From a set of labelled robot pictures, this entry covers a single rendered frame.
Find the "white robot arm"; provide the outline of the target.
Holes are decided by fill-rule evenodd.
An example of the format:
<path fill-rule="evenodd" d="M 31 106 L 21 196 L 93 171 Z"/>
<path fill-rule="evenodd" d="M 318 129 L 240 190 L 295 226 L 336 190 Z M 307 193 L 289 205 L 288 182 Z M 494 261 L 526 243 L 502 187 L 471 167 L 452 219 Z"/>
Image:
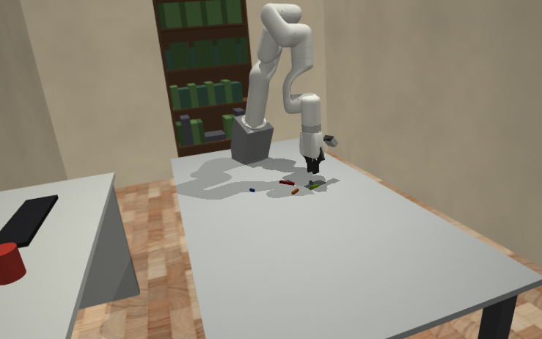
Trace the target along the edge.
<path fill-rule="evenodd" d="M 294 79 L 313 67 L 312 31 L 308 25 L 298 23 L 300 18 L 301 8 L 294 4 L 266 4 L 262 8 L 264 27 L 257 49 L 259 60 L 249 74 L 246 114 L 241 119 L 247 128 L 257 130 L 266 126 L 264 117 L 269 83 L 277 69 L 282 47 L 290 47 L 292 68 L 282 88 L 285 111 L 288 114 L 301 113 L 303 132 L 321 131 L 320 98 L 306 97 L 315 93 L 290 95 Z"/>

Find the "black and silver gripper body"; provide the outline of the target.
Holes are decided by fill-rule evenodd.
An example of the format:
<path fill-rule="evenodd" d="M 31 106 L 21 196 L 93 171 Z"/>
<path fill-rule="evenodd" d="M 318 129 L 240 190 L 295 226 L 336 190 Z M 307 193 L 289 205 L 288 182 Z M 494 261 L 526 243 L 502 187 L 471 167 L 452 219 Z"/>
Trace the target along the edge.
<path fill-rule="evenodd" d="M 305 133 L 301 131 L 300 135 L 300 154 L 309 158 L 318 158 L 320 147 L 324 155 L 323 134 L 321 131 L 315 133 Z"/>

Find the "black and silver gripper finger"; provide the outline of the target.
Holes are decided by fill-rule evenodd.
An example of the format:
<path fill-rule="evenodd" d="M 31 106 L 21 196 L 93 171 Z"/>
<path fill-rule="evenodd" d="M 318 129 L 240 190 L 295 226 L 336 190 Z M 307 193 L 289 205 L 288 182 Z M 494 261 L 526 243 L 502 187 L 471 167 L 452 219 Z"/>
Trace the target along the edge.
<path fill-rule="evenodd" d="M 323 160 L 325 160 L 325 158 L 324 158 L 324 155 L 323 155 L 323 151 L 322 151 L 322 149 L 320 147 L 320 155 L 319 155 L 319 157 L 317 158 L 317 160 L 316 160 L 316 158 L 313 159 L 312 174 L 319 173 L 319 164 Z"/>
<path fill-rule="evenodd" d="M 306 157 L 306 156 L 303 156 L 303 157 L 306 159 L 307 172 L 312 172 L 312 165 L 313 165 L 312 158 L 309 158 L 309 157 Z"/>

